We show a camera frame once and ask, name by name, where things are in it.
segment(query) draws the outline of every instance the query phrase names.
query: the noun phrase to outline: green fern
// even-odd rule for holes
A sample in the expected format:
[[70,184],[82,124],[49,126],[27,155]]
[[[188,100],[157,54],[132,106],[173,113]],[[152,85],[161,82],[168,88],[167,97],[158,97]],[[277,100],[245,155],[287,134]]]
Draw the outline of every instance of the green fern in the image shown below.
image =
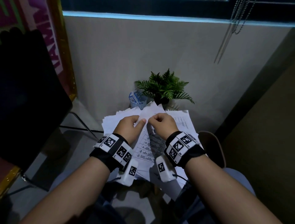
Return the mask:
[[142,94],[150,98],[187,99],[193,104],[193,99],[184,92],[188,82],[179,81],[179,78],[168,69],[163,75],[151,72],[148,81],[136,81],[135,85],[142,90]]

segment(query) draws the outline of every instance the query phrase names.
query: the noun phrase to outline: plant pot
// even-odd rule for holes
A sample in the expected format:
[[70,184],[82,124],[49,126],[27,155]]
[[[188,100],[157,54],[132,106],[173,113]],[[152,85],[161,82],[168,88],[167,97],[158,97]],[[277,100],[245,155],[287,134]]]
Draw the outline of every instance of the plant pot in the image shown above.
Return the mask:
[[168,103],[169,103],[169,99],[168,98],[154,98],[156,105],[160,105],[162,104],[163,109],[165,110]]

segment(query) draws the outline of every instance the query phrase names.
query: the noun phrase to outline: hand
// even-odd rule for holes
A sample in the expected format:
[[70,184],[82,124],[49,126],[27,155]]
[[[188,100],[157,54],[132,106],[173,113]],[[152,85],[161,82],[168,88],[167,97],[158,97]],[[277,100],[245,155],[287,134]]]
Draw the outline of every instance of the hand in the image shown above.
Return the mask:
[[122,120],[120,120],[119,124],[114,130],[114,133],[119,134],[125,138],[129,145],[131,145],[137,139],[145,123],[147,122],[146,119],[142,119],[134,127],[133,125],[138,120],[138,118],[138,115],[124,117]]
[[158,113],[150,117],[148,122],[165,141],[171,134],[178,131],[174,118],[167,113]]

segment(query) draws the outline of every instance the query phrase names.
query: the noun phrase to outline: person's left arm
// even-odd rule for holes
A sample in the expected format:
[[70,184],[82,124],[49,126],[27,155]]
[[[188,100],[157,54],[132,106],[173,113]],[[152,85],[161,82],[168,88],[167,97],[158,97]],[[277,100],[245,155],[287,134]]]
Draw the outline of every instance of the person's left arm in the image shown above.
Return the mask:
[[[125,117],[114,133],[132,144],[146,120],[133,127],[139,116]],[[110,174],[110,167],[95,157],[88,158],[74,173],[58,185],[30,211],[20,224],[65,223],[92,205],[101,193]]]

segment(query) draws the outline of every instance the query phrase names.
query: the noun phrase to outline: blue light strip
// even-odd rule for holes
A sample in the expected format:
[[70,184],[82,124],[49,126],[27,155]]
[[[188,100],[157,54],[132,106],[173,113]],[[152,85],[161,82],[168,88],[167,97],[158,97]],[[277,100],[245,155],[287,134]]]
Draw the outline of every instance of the blue light strip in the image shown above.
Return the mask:
[[[194,18],[194,17],[173,17],[173,16],[145,16],[145,15],[129,15],[117,13],[102,13],[102,12],[77,12],[63,11],[64,16],[76,17],[96,17],[96,18],[112,18],[126,20],[152,20],[152,21],[175,21],[175,22],[210,22],[210,23],[228,23],[228,20],[210,19],[210,18]],[[279,22],[260,22],[247,21],[246,25],[259,26],[278,26],[278,27],[295,27],[295,23],[279,23]]]

